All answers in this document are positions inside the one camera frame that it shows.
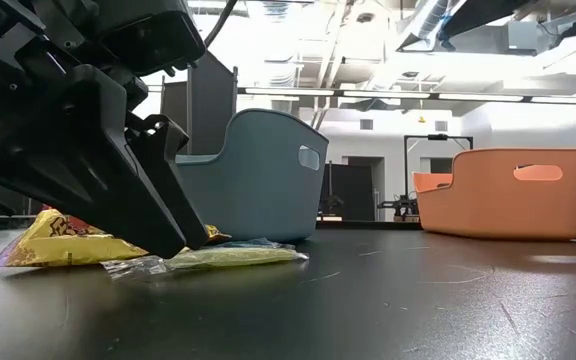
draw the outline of chip bag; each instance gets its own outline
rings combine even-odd
[[[228,237],[211,225],[206,230],[211,241]],[[67,215],[49,209],[39,213],[35,222],[0,253],[0,267],[88,265],[146,254],[93,226],[73,224]]]

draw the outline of ceiling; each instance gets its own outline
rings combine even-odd
[[[464,1],[452,0],[450,4]],[[415,14],[416,3],[240,1],[210,50],[226,66],[238,67],[239,86],[366,89],[381,85],[406,91],[576,93],[576,45],[562,42],[570,50],[557,54],[557,66],[545,71],[541,61],[545,56],[541,53],[535,56],[499,51],[498,39],[500,34],[508,33],[504,24],[510,18],[451,39],[457,52],[446,52],[437,45],[431,51],[395,51],[394,44]],[[206,34],[224,1],[189,4],[198,27]],[[554,40],[550,34],[560,31],[556,22],[576,21],[576,0],[532,2],[513,16],[534,28],[534,36],[543,47],[539,51],[545,52]],[[545,26],[531,22],[534,20],[546,21]],[[426,104],[438,109],[459,105]],[[420,104],[410,100],[402,101],[401,106],[419,108]]]

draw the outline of crumpled plastic bag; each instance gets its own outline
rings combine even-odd
[[[167,260],[157,256],[145,256],[126,261],[107,261],[102,265],[113,280],[127,280],[184,269],[248,266],[298,259],[308,260],[308,255],[282,247],[215,247],[182,251]]]
[[[228,237],[207,225],[211,240]],[[56,209],[44,210],[35,222],[0,253],[0,267],[47,267],[98,264],[147,255],[83,222],[73,224]]]

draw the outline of handle cutout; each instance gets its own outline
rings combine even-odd
[[[299,147],[299,163],[303,167],[319,170],[319,153],[306,145]]]
[[[517,165],[513,171],[515,179],[520,181],[557,181],[564,175],[557,165]]]

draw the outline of table surface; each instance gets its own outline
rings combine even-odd
[[[299,250],[157,281],[2,269],[0,359],[576,359],[576,242],[319,230]]]

